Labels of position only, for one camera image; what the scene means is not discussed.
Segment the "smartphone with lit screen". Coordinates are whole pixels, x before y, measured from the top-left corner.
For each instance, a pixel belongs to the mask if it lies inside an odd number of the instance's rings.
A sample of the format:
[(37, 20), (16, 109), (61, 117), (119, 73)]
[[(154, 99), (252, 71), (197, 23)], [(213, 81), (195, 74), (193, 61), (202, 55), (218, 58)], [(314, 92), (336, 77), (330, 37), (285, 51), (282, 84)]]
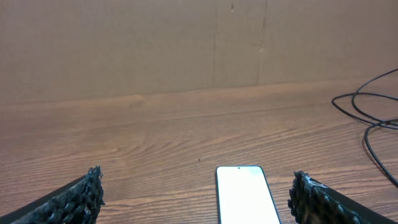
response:
[(216, 191), (220, 224), (280, 224), (260, 166), (219, 166)]

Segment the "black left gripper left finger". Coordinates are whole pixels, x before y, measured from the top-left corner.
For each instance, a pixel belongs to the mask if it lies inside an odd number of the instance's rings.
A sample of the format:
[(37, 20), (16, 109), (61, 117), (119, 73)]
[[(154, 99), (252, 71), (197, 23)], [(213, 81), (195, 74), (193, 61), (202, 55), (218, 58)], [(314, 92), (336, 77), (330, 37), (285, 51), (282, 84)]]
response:
[(101, 167), (1, 217), (1, 223), (93, 224), (105, 205)]

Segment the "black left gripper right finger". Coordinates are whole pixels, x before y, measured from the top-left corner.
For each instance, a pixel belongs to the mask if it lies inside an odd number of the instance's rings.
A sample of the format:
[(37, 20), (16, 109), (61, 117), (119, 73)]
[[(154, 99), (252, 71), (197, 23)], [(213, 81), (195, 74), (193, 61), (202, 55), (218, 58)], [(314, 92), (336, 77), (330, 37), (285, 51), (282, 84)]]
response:
[(288, 207), (297, 223), (397, 224), (311, 178), (308, 173), (298, 171), (294, 176)]

